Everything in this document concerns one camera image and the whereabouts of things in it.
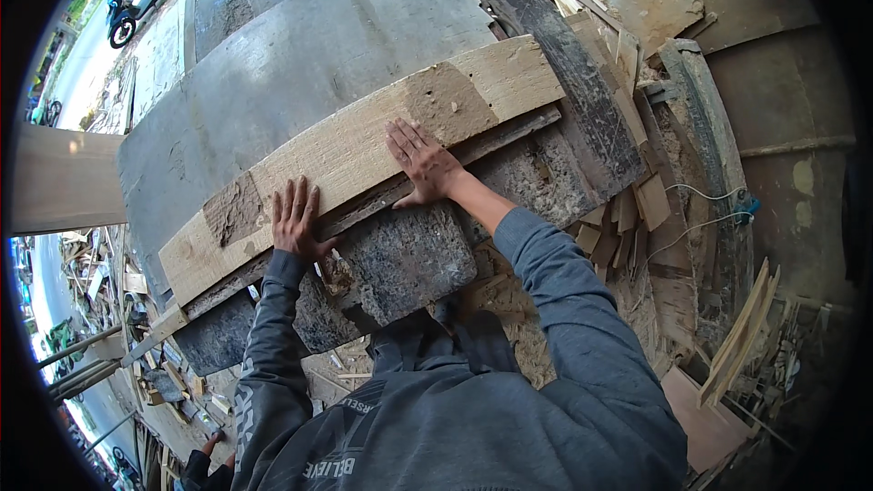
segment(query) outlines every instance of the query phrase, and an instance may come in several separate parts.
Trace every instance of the gray sweatshirt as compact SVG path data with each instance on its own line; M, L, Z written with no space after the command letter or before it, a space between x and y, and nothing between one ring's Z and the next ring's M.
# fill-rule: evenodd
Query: gray sweatshirt
M441 356L315 418L290 340L308 266L274 251L236 388L232 489L678 489L685 434L580 248L521 207L494 243L540 311L556 380L537 391Z

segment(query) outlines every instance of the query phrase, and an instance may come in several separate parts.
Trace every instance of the sweatshirt sleeve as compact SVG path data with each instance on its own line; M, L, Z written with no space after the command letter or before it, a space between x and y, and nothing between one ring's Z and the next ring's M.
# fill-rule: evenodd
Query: sweatshirt sleeve
M257 488L281 447L312 417L292 328L307 269L297 256L274 249L261 283L234 397L234 490Z
M558 376L542 393L598 431L622 463L617 470L647 482L639 488L677 487L687 467L682 427L637 335L573 238L516 207L497 226L494 244L540 312Z

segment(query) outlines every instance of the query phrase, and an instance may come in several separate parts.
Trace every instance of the person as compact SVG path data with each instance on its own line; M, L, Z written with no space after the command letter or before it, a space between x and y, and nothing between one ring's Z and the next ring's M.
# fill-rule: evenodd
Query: person
M202 448L191 451L185 472L181 475L181 488L184 491L227 491L231 488L236 452L231 453L223 465L209 474L212 450L224 438L224 431L219 429L212 433Z
M415 187L394 207L448 198L488 230L540 312L557 378L535 390L496 317L450 336L416 311L371 335L372 378L312 418L291 325L301 278L337 240L312 237L318 187L289 180L273 194L274 251L236 388L232 488L679 488L684 432L573 239L488 189L418 123L386 133Z

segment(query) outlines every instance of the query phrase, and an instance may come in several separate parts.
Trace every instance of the hand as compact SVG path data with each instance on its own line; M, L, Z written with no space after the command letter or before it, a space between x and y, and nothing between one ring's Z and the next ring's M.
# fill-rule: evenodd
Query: hand
M388 150L416 187L394 203L395 209L450 198L458 181L469 174L418 122L397 118L385 124L385 132Z
M312 224L319 212L319 187L306 189L306 177L300 176L297 185L289 179L285 200L273 192L273 246L299 256L307 263L322 260L340 242L333 237L319 243L312 237Z

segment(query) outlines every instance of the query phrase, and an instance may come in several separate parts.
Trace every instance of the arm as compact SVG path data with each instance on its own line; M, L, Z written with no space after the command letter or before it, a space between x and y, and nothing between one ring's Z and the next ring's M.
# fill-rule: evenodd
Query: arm
M236 384L236 463L233 489L257 487L279 449L312 416L306 376L293 347L294 304L311 263L330 253L336 238L317 243L311 235L319 189L289 180L285 202L273 193L273 255L261 283L261 301Z
M682 428L636 334L573 238L489 190L420 125L397 119L386 130L389 150L416 186L397 206L440 197L457 202L492 234L533 298L558 375L543 394L614 438L610 445L628 467L636 459L649 475L680 481Z

